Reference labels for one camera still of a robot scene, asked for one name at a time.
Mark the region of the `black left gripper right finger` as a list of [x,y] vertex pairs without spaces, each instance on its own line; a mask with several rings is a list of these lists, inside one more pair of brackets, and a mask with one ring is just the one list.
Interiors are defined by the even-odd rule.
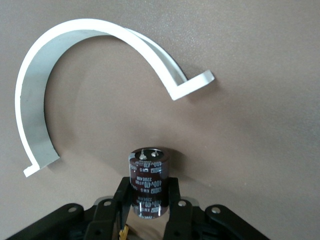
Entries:
[[168,182],[169,220],[164,240],[267,240],[229,208],[213,204],[202,210],[180,194],[179,180]]

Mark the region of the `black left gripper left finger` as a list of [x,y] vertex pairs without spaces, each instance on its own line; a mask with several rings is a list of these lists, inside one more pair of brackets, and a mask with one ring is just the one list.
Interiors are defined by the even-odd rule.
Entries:
[[130,193],[130,178],[123,177],[114,196],[97,199],[87,210],[77,203],[66,204],[8,239],[118,240],[128,218]]

